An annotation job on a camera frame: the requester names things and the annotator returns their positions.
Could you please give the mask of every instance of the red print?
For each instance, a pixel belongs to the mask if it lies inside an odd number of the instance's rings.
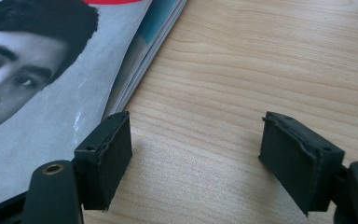
[[[84,0],[88,4],[99,4],[99,5],[118,5],[132,2],[140,2],[141,0]]]

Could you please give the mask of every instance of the clamp jaw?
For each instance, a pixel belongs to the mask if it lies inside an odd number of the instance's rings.
[[[345,152],[300,122],[267,112],[259,159],[301,211],[337,205],[335,223],[358,223],[358,161],[347,169]]]

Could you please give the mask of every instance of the magazine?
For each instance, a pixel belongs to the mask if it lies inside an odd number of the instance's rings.
[[[111,111],[111,91],[122,110],[185,3],[154,2],[0,1],[0,203],[26,191],[38,166],[74,157]]]

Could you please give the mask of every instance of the printed face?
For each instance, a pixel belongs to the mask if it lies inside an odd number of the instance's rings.
[[[46,87],[67,50],[58,39],[0,32],[0,124]]]

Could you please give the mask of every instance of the wood grain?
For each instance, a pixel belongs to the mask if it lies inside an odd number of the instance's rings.
[[[357,0],[188,0],[133,94],[133,158],[86,223],[333,223],[258,160],[267,111],[358,161]]]

